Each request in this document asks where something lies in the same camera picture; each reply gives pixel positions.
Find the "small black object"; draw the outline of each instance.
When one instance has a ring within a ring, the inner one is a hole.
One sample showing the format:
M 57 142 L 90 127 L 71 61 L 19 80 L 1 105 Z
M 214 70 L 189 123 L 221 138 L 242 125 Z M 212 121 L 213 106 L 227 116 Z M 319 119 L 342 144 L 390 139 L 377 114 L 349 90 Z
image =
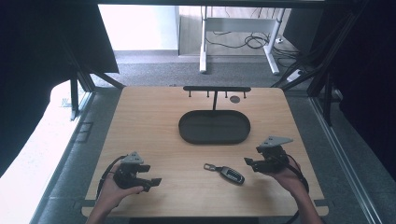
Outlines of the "small black object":
M 234 169 L 228 167 L 228 166 L 215 166 L 212 164 L 206 163 L 204 165 L 204 169 L 209 170 L 209 171 L 217 171 L 220 172 L 224 177 L 227 179 L 233 181 L 234 183 L 241 185 L 245 182 L 245 178 L 239 174 L 237 171 Z
M 149 165 L 143 165 L 143 159 L 133 152 L 121 161 L 119 169 L 114 174 L 114 181 L 121 189 L 129 189 L 132 187 L 143 186 L 143 191 L 149 192 L 151 187 L 159 186 L 161 178 L 151 180 L 141 179 L 137 177 L 137 173 L 145 173 L 149 171 Z
M 281 146 L 284 143 L 291 142 L 292 139 L 284 137 L 268 137 L 257 148 L 257 151 L 264 156 L 264 161 L 254 161 L 245 158 L 247 165 L 251 166 L 254 172 L 277 173 L 283 170 L 289 164 L 289 158 Z

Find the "white wall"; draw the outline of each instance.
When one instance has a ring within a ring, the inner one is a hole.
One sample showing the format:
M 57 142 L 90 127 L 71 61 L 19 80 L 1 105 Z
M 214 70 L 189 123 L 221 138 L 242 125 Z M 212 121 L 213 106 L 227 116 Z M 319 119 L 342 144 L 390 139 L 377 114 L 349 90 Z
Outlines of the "white wall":
M 174 6 L 99 5 L 114 50 L 177 49 Z

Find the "wooden board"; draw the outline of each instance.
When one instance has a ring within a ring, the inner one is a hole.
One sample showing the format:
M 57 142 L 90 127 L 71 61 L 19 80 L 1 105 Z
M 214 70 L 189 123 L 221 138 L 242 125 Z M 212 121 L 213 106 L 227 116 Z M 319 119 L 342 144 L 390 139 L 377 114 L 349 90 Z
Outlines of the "wooden board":
M 230 97 L 239 96 L 238 104 Z M 268 136 L 294 141 L 283 145 L 302 166 L 313 200 L 324 199 L 307 157 L 284 93 L 280 89 L 253 88 L 242 92 L 219 92 L 217 109 L 244 113 L 250 120 L 247 140 L 229 146 L 196 146 L 178 133 L 178 122 L 191 110 L 211 109 L 213 92 L 183 91 L 179 87 L 127 87 L 123 90 L 92 178 L 86 200 L 94 200 L 100 176 L 117 157 L 137 151 L 148 173 L 141 178 L 163 179 L 159 187 L 125 198 L 111 216 L 120 217 L 266 217 L 291 216 L 297 206 L 290 194 L 269 176 L 254 173 L 244 158 L 263 160 L 256 147 Z M 229 166 L 241 173 L 242 186 L 230 184 L 218 173 L 204 169 L 205 163 Z M 328 207 L 318 207 L 321 216 Z M 83 207 L 88 216 L 91 207 Z

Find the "white desk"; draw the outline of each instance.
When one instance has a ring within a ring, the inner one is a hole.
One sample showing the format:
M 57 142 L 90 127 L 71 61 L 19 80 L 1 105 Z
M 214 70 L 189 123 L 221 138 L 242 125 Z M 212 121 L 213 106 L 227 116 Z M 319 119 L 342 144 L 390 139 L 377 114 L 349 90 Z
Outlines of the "white desk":
M 202 44 L 200 51 L 200 66 L 201 73 L 206 72 L 206 32 L 219 31 L 219 32 L 257 32 L 257 33 L 270 33 L 271 38 L 267 46 L 264 46 L 264 52 L 267 57 L 268 63 L 274 75 L 279 74 L 272 49 L 275 44 L 276 36 L 282 23 L 285 8 L 281 8 L 277 14 L 276 20 L 273 19 L 237 19 L 237 18 L 208 18 L 207 7 L 203 12 L 202 21 Z

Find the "black curtain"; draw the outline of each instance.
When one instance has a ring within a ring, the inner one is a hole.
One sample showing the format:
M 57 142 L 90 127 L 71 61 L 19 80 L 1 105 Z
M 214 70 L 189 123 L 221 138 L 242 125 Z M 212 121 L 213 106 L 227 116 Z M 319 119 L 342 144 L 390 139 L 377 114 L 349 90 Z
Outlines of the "black curtain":
M 41 120 L 50 92 L 78 67 L 118 73 L 96 5 L 0 3 L 0 175 Z
M 335 57 L 346 118 L 396 179 L 396 7 L 370 0 Z

